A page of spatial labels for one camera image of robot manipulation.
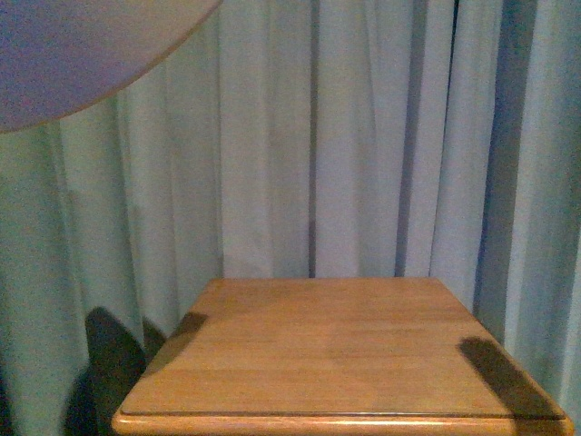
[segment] table edge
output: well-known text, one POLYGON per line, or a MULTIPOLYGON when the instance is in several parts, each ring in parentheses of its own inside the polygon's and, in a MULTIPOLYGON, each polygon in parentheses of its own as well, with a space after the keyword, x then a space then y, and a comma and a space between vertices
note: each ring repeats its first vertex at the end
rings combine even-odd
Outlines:
POLYGON ((415 436, 573 436, 574 425, 559 419, 512 419, 508 417, 442 417, 411 415, 309 415, 218 416, 128 415, 117 411, 112 421, 119 435, 415 435, 415 436))

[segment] wood grain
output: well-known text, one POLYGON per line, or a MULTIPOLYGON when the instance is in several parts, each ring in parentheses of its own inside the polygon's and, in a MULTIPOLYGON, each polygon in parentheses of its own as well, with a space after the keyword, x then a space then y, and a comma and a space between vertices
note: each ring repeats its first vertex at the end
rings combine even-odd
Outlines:
POLYGON ((219 280, 113 420, 120 434, 572 434, 435 279, 219 280))

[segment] round object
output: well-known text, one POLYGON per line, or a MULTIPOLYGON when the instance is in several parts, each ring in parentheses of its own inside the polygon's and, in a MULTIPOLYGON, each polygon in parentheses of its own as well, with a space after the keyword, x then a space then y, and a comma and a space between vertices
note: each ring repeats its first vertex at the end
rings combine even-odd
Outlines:
POLYGON ((60 118, 159 63, 219 0, 0 4, 0 132, 60 118))

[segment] wooden table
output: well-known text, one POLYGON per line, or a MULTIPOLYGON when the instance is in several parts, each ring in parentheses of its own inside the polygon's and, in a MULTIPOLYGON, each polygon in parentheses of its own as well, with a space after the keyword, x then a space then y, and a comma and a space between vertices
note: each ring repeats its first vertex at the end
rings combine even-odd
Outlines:
POLYGON ((572 435, 435 279, 217 280, 113 419, 132 435, 572 435))

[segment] light blue curtain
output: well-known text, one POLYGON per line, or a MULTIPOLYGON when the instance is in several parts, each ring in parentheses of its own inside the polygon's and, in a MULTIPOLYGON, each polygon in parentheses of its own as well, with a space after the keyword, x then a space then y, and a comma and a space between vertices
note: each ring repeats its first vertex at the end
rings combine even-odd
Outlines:
POLYGON ((437 276, 581 420, 581 5, 226 1, 0 136, 0 433, 111 434, 214 277, 437 276))

